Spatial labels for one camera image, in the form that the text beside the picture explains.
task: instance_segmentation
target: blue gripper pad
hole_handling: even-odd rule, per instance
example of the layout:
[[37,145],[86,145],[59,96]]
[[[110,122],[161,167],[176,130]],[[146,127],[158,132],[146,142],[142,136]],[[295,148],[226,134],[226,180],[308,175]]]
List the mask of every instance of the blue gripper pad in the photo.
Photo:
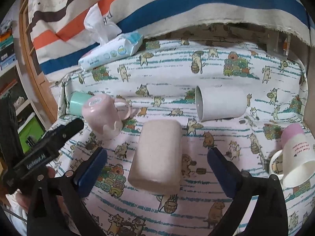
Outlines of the blue gripper pad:
[[236,189],[237,182],[234,179],[234,177],[231,176],[231,174],[228,172],[226,168],[226,166],[228,166],[230,162],[228,162],[221,153],[217,155],[215,149],[217,150],[218,154],[218,152],[220,151],[216,147],[209,148],[208,150],[207,154],[208,164],[211,167],[216,178],[218,179],[219,184],[221,185],[225,195],[228,198],[234,198],[237,190]]
[[99,154],[91,162],[91,165],[87,168],[87,170],[78,180],[77,193],[79,194],[80,198],[88,197],[97,180],[97,177],[101,173],[106,162],[107,151],[104,148],[102,148]]

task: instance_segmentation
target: cat print tablecloth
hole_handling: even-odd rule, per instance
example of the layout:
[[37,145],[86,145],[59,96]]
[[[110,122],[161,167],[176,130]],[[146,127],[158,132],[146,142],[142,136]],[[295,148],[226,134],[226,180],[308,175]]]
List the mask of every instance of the cat print tablecloth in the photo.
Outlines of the cat print tablecloth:
[[[247,95],[246,113],[240,118],[199,122],[196,85],[242,87]],[[107,235],[208,235],[232,201],[207,163],[209,147],[216,146],[239,170],[268,177],[270,157],[281,149],[280,136],[287,125],[301,123],[310,145],[315,144],[302,121],[308,95],[303,65],[269,57],[250,42],[196,36],[150,40],[132,57],[72,73],[61,83],[54,127],[73,120],[67,113],[74,91],[122,98],[133,110],[116,138],[98,139],[85,125],[51,163],[62,175],[75,170],[98,146],[107,150],[108,163],[83,200]],[[119,112],[126,111],[119,107]],[[182,125],[182,181],[176,195],[143,193],[127,181],[141,128],[156,119],[177,120]],[[281,160],[273,163],[277,171],[281,165]],[[284,190],[289,235],[299,230],[314,207],[314,186],[311,177]],[[256,200],[252,198],[236,233],[245,229]]]

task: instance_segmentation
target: mint green cup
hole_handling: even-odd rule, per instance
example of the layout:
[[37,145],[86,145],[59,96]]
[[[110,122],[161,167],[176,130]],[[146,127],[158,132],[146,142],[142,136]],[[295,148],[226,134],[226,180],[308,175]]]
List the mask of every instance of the mint green cup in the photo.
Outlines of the mint green cup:
[[70,99],[70,114],[82,116],[82,107],[84,103],[93,97],[92,95],[83,93],[83,92],[74,92]]

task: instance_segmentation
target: brown stripe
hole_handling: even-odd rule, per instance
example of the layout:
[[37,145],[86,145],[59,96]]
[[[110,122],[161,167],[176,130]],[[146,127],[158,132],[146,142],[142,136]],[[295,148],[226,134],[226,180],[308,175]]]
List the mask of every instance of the brown stripe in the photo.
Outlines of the brown stripe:
[[38,20],[43,20],[45,22],[57,22],[61,20],[66,15],[68,5],[73,1],[74,0],[67,0],[66,6],[59,11],[35,11],[34,17],[29,27],[33,29]]

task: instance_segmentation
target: pink mug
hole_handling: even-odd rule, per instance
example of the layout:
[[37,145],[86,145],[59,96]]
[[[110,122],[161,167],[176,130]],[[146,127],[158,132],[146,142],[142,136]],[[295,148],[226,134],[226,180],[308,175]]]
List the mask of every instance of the pink mug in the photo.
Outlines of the pink mug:
[[[118,115],[115,102],[125,103],[128,112],[124,118]],[[131,107],[124,99],[115,98],[107,94],[91,97],[82,107],[82,115],[91,129],[105,139],[116,137],[122,131],[122,120],[131,114]]]

